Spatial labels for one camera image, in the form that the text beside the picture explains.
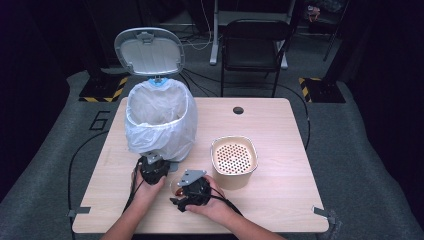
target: gray carpet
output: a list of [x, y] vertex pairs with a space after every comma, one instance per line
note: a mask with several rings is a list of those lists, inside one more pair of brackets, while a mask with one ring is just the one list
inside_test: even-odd
[[[338, 44], [339, 42], [327, 62], [323, 62], [328, 46], [326, 38], [296, 35], [287, 53], [289, 68], [280, 74], [279, 84], [284, 87], [278, 88], [276, 96], [287, 98], [291, 102], [305, 144], [308, 142], [307, 116], [303, 102], [292, 91], [301, 94], [299, 77], [325, 75]], [[210, 49], [210, 45], [200, 51], [187, 45], [185, 67], [218, 80], [220, 62], [218, 61], [217, 66], [208, 64]], [[196, 84], [210, 91], [202, 91], [202, 88], [188, 80], [195, 97], [219, 94], [219, 84], [216, 81], [189, 74]], [[243, 78], [248, 79], [251, 76], [253, 75], [245, 74]], [[78, 94], [87, 80], [86, 72], [68, 78], [71, 93], [65, 108], [37, 155], [1, 203], [0, 239], [71, 239], [70, 223], [66, 217], [69, 163], [86, 140], [102, 133], [102, 130], [90, 130], [99, 111], [106, 111], [100, 118], [107, 119], [103, 131], [108, 130], [119, 103], [79, 102]], [[120, 99], [143, 80], [145, 79], [129, 77]], [[306, 104], [311, 124], [307, 154], [325, 208], [332, 210], [342, 223], [338, 239], [424, 239], [424, 233], [413, 217], [398, 183], [386, 172], [368, 142], [361, 115], [349, 89], [343, 82], [338, 82], [338, 86], [346, 99], [345, 104]], [[231, 90], [226, 91], [227, 96], [234, 93]], [[270, 96], [270, 91], [247, 90], [241, 94], [267, 97]], [[75, 155], [70, 192], [72, 208], [78, 207], [82, 200], [105, 139], [106, 134], [95, 137]], [[315, 234], [282, 235], [289, 239], [323, 237]], [[75, 237], [98, 239], [99, 236], [76, 234]]]

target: wooden table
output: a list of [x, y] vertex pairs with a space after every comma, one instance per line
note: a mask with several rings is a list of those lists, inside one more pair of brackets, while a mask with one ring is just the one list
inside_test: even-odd
[[[195, 98], [198, 109], [196, 142], [177, 172], [169, 173], [137, 233], [228, 233], [206, 217], [181, 213], [169, 197], [170, 183], [185, 169], [206, 170], [212, 175], [210, 149], [222, 136], [248, 137], [258, 154], [258, 167], [248, 184], [224, 190], [243, 215], [273, 232], [324, 232], [328, 222], [312, 212], [323, 208], [290, 103], [282, 98]], [[119, 218], [127, 202], [131, 172], [139, 158], [127, 148], [124, 116], [127, 99], [117, 110], [78, 214], [76, 233], [104, 233]], [[234, 107], [242, 107], [237, 115]]]

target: hole in table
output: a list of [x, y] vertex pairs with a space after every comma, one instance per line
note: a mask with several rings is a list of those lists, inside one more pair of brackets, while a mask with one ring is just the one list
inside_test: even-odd
[[242, 107], [235, 107], [233, 108], [233, 112], [237, 115], [243, 114], [244, 109]]

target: black device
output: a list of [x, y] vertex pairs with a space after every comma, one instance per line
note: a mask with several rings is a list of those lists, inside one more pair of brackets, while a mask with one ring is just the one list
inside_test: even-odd
[[211, 198], [211, 187], [206, 178], [201, 177], [189, 185], [182, 186], [175, 195], [184, 196], [182, 199], [170, 198], [170, 200], [178, 206], [178, 210], [185, 212], [187, 205], [206, 205]]
[[171, 166], [169, 161], [159, 159], [154, 163], [149, 164], [146, 156], [142, 156], [140, 172], [144, 181], [150, 185], [155, 185], [159, 182], [162, 176], [168, 176], [168, 171]]

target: strainer basket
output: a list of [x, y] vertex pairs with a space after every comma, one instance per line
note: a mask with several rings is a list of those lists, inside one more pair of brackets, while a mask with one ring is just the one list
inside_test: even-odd
[[258, 166], [258, 157], [250, 139], [243, 136], [221, 137], [211, 147], [214, 178], [220, 187], [235, 190], [244, 187]]

